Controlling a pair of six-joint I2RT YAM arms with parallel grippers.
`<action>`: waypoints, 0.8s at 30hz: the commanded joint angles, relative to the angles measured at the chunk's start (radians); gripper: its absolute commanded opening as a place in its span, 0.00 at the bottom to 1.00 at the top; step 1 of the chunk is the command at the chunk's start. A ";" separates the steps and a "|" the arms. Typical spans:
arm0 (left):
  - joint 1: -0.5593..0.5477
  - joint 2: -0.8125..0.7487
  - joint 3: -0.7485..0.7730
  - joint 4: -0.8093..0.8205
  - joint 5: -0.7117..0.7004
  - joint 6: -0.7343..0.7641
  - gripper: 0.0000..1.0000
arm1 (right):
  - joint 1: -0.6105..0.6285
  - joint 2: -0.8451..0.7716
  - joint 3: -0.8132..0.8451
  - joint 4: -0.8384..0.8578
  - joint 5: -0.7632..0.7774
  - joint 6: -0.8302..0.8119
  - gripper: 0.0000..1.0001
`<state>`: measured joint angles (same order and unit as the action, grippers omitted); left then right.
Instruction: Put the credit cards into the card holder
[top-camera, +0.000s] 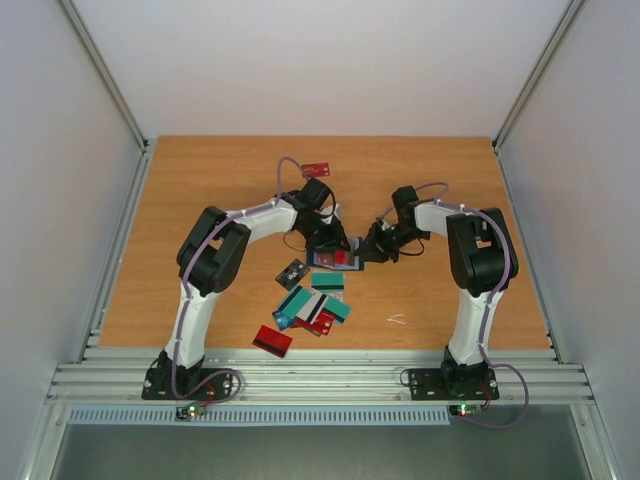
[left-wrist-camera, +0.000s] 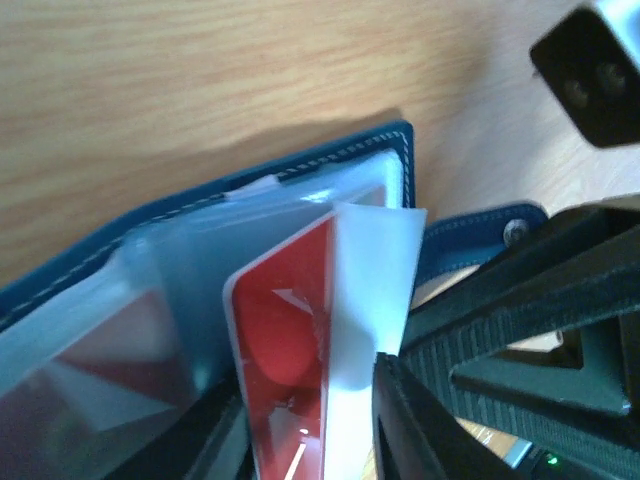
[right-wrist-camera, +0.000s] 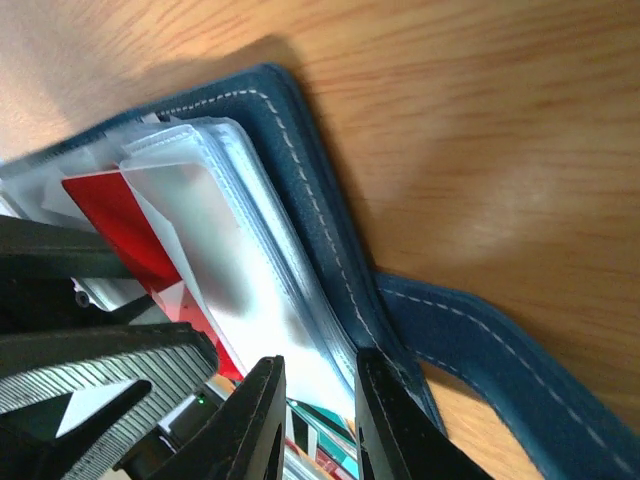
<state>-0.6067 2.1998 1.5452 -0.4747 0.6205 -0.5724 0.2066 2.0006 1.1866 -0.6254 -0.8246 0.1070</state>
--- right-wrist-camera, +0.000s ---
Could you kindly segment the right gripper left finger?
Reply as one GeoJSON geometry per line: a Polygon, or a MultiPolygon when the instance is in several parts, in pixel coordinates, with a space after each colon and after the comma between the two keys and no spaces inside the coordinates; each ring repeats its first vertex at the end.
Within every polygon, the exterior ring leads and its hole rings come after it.
{"type": "Polygon", "coordinates": [[[284,358],[264,357],[181,448],[151,433],[116,468],[132,479],[281,479],[285,387],[284,358]]]}

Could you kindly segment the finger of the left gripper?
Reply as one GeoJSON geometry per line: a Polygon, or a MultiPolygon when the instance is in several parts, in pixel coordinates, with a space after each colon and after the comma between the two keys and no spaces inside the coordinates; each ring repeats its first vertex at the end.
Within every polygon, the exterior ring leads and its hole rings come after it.
{"type": "Polygon", "coordinates": [[[218,370],[208,337],[187,323],[110,326],[1,339],[1,411],[127,383],[84,425],[43,441],[1,425],[4,479],[98,479],[218,370]]]}
{"type": "Polygon", "coordinates": [[[74,291],[77,278],[131,279],[132,273],[92,232],[1,217],[3,325],[126,325],[153,308],[144,295],[112,312],[74,291]]]}

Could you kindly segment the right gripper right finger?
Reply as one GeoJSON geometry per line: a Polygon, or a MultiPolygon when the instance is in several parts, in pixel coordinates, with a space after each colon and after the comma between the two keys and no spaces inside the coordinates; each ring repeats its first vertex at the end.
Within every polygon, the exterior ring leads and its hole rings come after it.
{"type": "Polygon", "coordinates": [[[382,354],[358,352],[356,428],[361,479],[488,479],[395,379],[382,354]]]}

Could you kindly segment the red card bottom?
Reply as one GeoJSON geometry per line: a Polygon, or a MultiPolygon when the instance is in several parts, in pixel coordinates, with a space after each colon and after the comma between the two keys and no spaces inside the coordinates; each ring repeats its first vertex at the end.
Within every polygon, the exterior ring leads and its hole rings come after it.
{"type": "Polygon", "coordinates": [[[191,324],[212,341],[219,355],[219,374],[234,381],[243,379],[121,173],[115,170],[68,177],[61,184],[166,316],[173,322],[191,324]]]}

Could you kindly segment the navy blue card holder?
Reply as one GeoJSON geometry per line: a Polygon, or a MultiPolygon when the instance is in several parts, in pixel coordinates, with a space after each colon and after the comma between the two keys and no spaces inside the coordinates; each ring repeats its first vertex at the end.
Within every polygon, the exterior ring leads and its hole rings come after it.
{"type": "Polygon", "coordinates": [[[383,352],[432,419],[439,413],[418,383],[418,360],[479,393],[544,477],[638,477],[638,437],[508,316],[471,294],[370,269],[308,104],[278,65],[261,64],[134,108],[4,163],[11,205],[21,216],[61,224],[60,215],[30,208],[27,199],[57,168],[100,170],[103,162],[89,148],[147,114],[227,117],[246,130],[348,335],[383,352]]]}

